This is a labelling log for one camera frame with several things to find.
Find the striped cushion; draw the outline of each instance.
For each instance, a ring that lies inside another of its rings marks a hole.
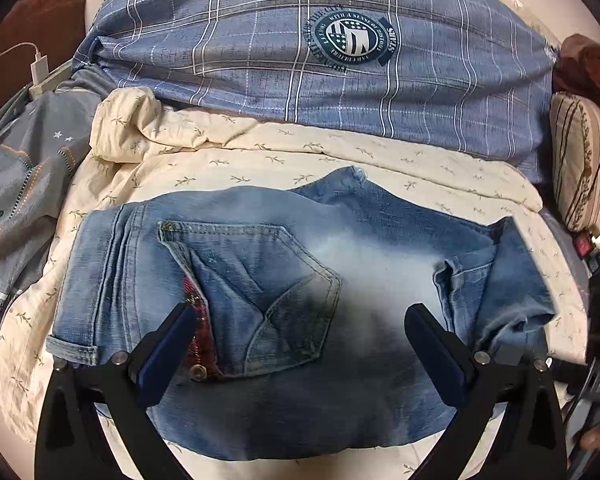
[[[551,101],[555,201],[574,232],[600,227],[600,108],[564,92]]]

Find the white cable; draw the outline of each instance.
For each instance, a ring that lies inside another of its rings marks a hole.
[[[30,41],[23,41],[21,43],[17,43],[15,45],[13,45],[12,47],[9,47],[7,50],[5,50],[4,52],[0,53],[0,56],[3,56],[4,54],[6,54],[7,52],[10,52],[11,50],[13,50],[14,48],[18,47],[18,46],[23,46],[23,45],[30,45],[33,48],[36,49],[36,60],[40,59],[40,50],[38,49],[38,46],[35,43],[31,43]]]

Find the metal bolt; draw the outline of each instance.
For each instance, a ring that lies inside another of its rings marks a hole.
[[[189,377],[194,381],[204,381],[206,379],[206,368],[203,365],[193,365],[189,368]]]
[[[549,369],[549,367],[544,361],[542,361],[542,359],[534,359],[534,368],[539,372],[545,372]]]
[[[488,365],[491,362],[491,356],[487,352],[479,351],[474,354],[475,362],[481,365]]]
[[[111,356],[111,362],[117,366],[123,365],[129,359],[129,354],[124,350],[116,352]]]
[[[66,359],[54,357],[54,370],[56,372],[59,372],[60,370],[64,370],[66,368],[66,365],[67,365]]]

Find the brown cloth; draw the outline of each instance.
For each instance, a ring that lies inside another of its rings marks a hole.
[[[581,34],[569,36],[554,66],[554,92],[592,100],[600,108],[600,44]]]
[[[0,24],[0,53],[35,43],[53,70],[74,56],[84,39],[85,0],[19,0]],[[30,45],[0,57],[0,107],[31,82],[36,51]]]

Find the round logo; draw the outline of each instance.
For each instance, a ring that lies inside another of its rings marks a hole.
[[[304,34],[312,54],[337,70],[376,59],[385,65],[397,43],[394,29],[385,18],[373,20],[347,9],[316,12],[305,25]]]

